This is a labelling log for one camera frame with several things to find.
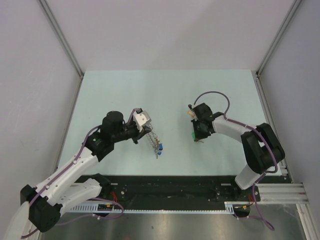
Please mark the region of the green tag key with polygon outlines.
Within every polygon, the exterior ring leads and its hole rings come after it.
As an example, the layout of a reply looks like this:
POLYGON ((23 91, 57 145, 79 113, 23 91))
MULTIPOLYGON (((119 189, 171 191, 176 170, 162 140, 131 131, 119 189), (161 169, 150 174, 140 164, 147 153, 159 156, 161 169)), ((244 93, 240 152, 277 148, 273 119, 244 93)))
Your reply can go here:
POLYGON ((202 143, 202 144, 204 143, 202 140, 199 140, 199 139, 196 138, 196 133, 195 132, 192 132, 191 136, 192 136, 192 139, 193 139, 193 141, 195 143, 202 143))

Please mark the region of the yellow tag key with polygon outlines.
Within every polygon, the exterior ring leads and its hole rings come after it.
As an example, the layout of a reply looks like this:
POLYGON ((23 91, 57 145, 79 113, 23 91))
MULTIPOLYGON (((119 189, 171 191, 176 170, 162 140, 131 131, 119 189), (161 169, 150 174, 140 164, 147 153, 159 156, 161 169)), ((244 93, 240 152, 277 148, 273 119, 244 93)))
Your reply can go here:
POLYGON ((188 111, 187 114, 190 115, 192 118, 195 117, 195 114, 192 111, 188 111))
POLYGON ((155 139, 155 146, 156 148, 160 147, 160 141, 157 138, 155 139))

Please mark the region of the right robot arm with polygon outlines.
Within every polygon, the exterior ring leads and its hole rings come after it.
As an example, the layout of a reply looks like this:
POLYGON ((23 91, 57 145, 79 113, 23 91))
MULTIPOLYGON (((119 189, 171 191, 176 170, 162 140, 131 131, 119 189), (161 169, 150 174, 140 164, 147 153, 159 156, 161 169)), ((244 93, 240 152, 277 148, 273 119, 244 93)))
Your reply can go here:
POLYGON ((267 123, 248 125, 228 118, 222 112, 212 112, 211 108, 201 103, 188 105, 192 115, 193 140, 200 142, 213 134, 221 134, 242 144, 246 165, 235 177, 230 188, 231 196, 242 201, 253 186, 265 174, 278 171, 278 163, 285 158, 285 151, 274 130, 267 123))

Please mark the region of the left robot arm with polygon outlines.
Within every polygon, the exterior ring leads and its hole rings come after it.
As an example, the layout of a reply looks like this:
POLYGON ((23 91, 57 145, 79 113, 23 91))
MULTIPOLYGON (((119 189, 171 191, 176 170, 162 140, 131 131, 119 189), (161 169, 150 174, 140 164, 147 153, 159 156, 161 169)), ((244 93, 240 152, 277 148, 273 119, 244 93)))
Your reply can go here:
POLYGON ((137 144, 152 131, 150 122, 149 114, 141 108, 133 109, 128 121, 119 111, 108 112, 100 125, 89 130, 78 152, 65 165, 36 186, 27 184, 20 190, 21 204, 29 204, 27 220, 44 233, 73 206, 96 197, 107 199, 111 188, 94 178, 78 185, 72 194, 66 191, 86 170, 111 153, 116 143, 132 140, 137 144))

